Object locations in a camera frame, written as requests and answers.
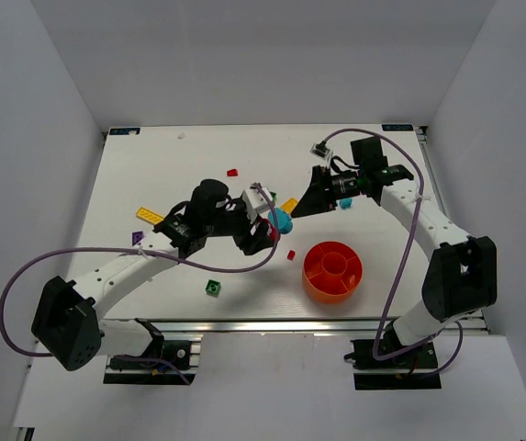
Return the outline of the red flower-print oval lego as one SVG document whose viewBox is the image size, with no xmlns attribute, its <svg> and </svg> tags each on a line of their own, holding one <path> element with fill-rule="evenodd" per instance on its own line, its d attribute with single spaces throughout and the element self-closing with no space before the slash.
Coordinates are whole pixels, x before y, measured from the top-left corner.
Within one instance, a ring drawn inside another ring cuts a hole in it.
<svg viewBox="0 0 526 441">
<path fill-rule="evenodd" d="M 266 230 L 266 236 L 271 240 L 271 241 L 275 241 L 275 236 L 276 236 L 276 229 L 275 229 L 275 226 L 268 220 L 268 219 L 264 219 L 262 220 L 262 223 L 264 223 L 267 227 L 267 230 Z"/>
</svg>

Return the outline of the orange divided round container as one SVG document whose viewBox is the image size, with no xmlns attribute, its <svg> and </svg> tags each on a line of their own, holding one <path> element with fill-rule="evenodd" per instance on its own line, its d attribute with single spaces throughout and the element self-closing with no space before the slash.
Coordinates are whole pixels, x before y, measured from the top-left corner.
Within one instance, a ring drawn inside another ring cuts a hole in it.
<svg viewBox="0 0 526 441">
<path fill-rule="evenodd" d="M 348 245 L 334 241 L 317 243 L 303 262 L 303 288 L 318 303 L 342 303 L 361 283 L 363 271 L 360 257 Z"/>
</svg>

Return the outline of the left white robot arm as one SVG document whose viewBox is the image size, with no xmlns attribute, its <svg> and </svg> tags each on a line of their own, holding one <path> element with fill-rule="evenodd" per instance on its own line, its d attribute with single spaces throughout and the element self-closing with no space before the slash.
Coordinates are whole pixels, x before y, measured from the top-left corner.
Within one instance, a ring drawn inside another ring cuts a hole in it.
<svg viewBox="0 0 526 441">
<path fill-rule="evenodd" d="M 271 193 L 259 184 L 231 198 L 224 183 L 203 180 L 133 248 L 117 249 L 117 258 L 73 280 L 47 282 L 32 333 L 68 371 L 102 355 L 155 362 L 162 333 L 147 319 L 115 320 L 107 313 L 161 272 L 189 265 L 210 238 L 230 237 L 245 255 L 274 250 L 277 219 L 263 216 L 273 206 Z"/>
</svg>

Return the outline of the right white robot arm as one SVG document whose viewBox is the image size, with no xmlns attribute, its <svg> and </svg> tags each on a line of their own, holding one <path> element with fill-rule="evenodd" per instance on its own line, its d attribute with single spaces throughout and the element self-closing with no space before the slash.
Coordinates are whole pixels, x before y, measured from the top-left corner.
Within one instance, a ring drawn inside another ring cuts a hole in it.
<svg viewBox="0 0 526 441">
<path fill-rule="evenodd" d="M 423 194 L 425 178 L 417 163 L 392 165 L 383 153 L 386 136 L 366 131 L 352 141 L 353 163 L 316 165 L 308 189 L 291 215 L 302 218 L 335 210 L 338 201 L 365 196 L 392 215 L 408 232 L 401 262 L 386 299 L 397 292 L 412 245 L 429 266 L 421 299 L 392 322 L 381 317 L 373 345 L 379 362 L 400 358 L 428 343 L 448 323 L 496 303 L 497 247 L 487 236 L 475 237 L 449 220 Z"/>
</svg>

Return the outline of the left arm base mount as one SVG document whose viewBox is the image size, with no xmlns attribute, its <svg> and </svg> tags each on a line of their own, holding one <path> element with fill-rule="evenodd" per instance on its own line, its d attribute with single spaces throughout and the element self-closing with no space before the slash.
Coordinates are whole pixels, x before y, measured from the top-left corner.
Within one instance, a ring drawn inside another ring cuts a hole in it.
<svg viewBox="0 0 526 441">
<path fill-rule="evenodd" d="M 109 357 L 103 382 L 108 385 L 190 386 L 199 366 L 201 340 L 196 336 L 165 337 L 143 358 Z"/>
</svg>

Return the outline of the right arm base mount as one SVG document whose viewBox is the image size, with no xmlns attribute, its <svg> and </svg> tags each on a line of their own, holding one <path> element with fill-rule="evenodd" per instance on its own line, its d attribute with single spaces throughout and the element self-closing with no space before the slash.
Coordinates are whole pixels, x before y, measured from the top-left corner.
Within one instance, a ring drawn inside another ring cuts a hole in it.
<svg viewBox="0 0 526 441">
<path fill-rule="evenodd" d="M 373 340 L 352 340 L 352 352 L 343 360 L 353 366 L 356 390 L 440 390 L 438 358 L 433 343 L 402 356 L 378 361 L 373 358 Z"/>
</svg>

